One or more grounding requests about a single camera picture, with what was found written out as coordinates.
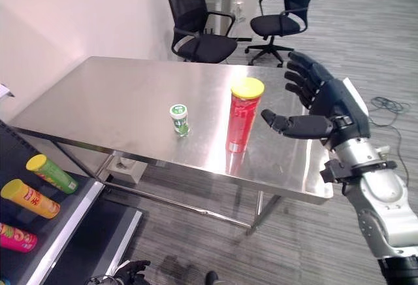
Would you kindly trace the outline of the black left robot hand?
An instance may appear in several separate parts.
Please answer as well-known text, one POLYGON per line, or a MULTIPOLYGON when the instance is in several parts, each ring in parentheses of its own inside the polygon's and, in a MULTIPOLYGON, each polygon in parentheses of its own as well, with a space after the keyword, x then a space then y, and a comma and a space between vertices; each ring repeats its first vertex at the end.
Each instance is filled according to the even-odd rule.
POLYGON ((142 285, 150 285, 150 283, 145 279, 144 274, 141 271, 145 271, 146 268, 150 265, 149 260, 138 260, 138 261, 130 261, 127 265, 120 267, 115 275, 114 278, 120 284, 142 284, 142 285))

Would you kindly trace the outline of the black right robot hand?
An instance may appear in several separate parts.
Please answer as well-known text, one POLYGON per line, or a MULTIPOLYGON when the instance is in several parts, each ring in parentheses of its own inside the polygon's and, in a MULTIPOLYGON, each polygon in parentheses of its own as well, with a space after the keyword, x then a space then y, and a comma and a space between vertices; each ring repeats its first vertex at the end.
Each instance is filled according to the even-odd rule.
POLYGON ((366 111, 322 64, 292 51, 284 77, 289 81, 285 89, 298 96, 308 114, 286 117, 264 109, 261 116, 271 129, 292 139, 319 139, 329 150, 371 137, 366 111))

